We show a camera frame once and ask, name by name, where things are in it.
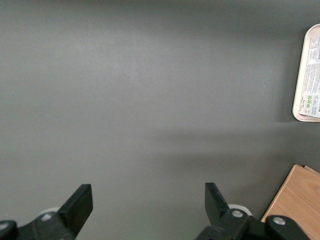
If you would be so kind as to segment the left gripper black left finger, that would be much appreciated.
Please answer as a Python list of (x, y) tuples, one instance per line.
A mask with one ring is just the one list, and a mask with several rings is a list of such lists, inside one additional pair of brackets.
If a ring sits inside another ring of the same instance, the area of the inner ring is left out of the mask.
[(0, 222), (2, 240), (75, 240), (93, 211), (92, 186), (82, 184), (57, 210), (40, 214), (24, 226)]

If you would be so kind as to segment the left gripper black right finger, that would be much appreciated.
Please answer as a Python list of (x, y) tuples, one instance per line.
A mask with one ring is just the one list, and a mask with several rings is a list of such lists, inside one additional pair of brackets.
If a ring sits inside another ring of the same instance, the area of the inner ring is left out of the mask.
[(210, 225), (197, 240), (308, 240), (291, 218), (270, 215), (261, 222), (239, 208), (230, 208), (215, 183), (206, 183), (205, 210)]

